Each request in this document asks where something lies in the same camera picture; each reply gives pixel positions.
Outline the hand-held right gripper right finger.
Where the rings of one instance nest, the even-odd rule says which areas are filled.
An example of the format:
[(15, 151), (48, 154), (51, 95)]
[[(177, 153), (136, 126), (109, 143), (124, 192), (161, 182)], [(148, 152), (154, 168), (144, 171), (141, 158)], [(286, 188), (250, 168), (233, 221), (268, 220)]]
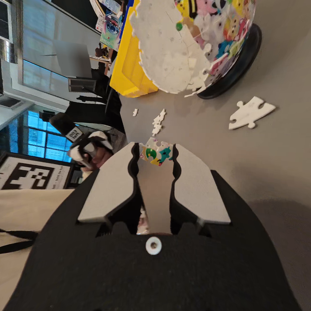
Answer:
[(231, 223), (210, 168), (180, 144), (173, 146), (169, 211), (178, 223)]

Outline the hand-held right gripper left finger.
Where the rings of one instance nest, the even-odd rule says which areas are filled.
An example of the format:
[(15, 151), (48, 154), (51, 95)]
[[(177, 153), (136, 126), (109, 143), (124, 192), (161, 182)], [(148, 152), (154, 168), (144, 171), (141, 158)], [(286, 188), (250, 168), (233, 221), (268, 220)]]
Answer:
[(101, 166), (78, 221), (131, 221), (141, 215), (141, 192), (137, 179), (139, 144), (129, 143)]

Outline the colourful detached puzzle pieces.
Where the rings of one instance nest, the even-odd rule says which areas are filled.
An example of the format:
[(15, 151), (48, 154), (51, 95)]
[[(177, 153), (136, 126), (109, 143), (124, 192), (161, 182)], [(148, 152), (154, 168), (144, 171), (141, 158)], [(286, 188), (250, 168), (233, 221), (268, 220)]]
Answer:
[(139, 143), (142, 148), (140, 158), (144, 161), (150, 161), (151, 164), (161, 166), (166, 160), (173, 160), (173, 144), (168, 142), (161, 142), (158, 146), (159, 141), (155, 138), (149, 138), (146, 144)]

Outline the black ball stand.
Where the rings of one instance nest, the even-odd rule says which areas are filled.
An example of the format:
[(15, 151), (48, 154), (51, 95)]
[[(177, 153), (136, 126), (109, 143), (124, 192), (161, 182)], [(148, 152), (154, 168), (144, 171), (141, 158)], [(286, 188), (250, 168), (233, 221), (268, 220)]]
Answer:
[(247, 73), (257, 57), (262, 43), (262, 31), (257, 24), (252, 24), (246, 43), (229, 71), (216, 83), (197, 94), (200, 99), (214, 99), (224, 94)]

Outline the colourful puzzle ball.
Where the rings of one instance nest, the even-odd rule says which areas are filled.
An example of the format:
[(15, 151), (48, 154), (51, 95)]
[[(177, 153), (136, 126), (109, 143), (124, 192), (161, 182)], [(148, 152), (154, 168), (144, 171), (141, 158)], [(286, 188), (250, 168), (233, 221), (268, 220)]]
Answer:
[(253, 24), (254, 0), (144, 0), (130, 16), (145, 75), (159, 90), (197, 95), (237, 60)]

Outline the person's left hand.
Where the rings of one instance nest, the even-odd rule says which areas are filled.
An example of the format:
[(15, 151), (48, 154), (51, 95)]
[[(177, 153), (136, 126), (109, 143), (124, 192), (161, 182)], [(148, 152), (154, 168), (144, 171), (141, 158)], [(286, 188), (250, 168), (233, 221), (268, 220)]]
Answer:
[(97, 147), (96, 154), (91, 160), (91, 171), (101, 168), (109, 158), (112, 157), (112, 151), (105, 147)]

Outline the board with black square marker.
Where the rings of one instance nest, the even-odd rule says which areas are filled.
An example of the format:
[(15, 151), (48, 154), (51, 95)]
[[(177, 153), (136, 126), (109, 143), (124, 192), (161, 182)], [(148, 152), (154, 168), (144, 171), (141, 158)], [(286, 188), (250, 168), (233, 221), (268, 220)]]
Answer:
[(0, 189), (65, 189), (73, 171), (72, 163), (5, 152), (0, 159)]

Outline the yellow plastic bin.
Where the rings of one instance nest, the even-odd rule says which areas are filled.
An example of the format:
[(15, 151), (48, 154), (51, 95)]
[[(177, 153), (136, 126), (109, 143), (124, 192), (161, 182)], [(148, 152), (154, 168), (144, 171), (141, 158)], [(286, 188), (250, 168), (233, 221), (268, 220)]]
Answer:
[(140, 62), (139, 40), (132, 35), (130, 15), (136, 13), (139, 0), (128, 1), (122, 38), (111, 75), (110, 86), (127, 98), (157, 92), (158, 87), (145, 75)]

